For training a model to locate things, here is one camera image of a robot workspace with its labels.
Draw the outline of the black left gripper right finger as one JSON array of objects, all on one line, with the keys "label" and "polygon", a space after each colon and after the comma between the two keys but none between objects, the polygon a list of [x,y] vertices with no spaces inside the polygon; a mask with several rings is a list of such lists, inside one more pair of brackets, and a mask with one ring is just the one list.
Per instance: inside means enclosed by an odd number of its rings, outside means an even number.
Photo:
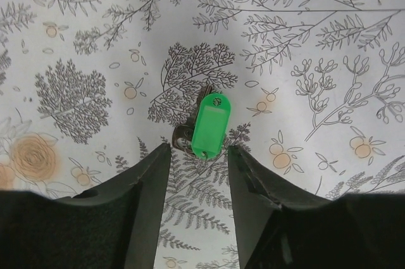
[{"label": "black left gripper right finger", "polygon": [[316,196],[239,146],[228,177],[241,268],[403,268],[404,196]]}]

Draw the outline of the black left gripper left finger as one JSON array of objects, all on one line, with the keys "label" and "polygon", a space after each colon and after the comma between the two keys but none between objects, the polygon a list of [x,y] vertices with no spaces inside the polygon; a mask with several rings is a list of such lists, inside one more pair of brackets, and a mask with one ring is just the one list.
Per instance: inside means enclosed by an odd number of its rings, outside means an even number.
[{"label": "black left gripper left finger", "polygon": [[171,162],[167,143],[73,197],[1,192],[2,268],[152,268]]}]

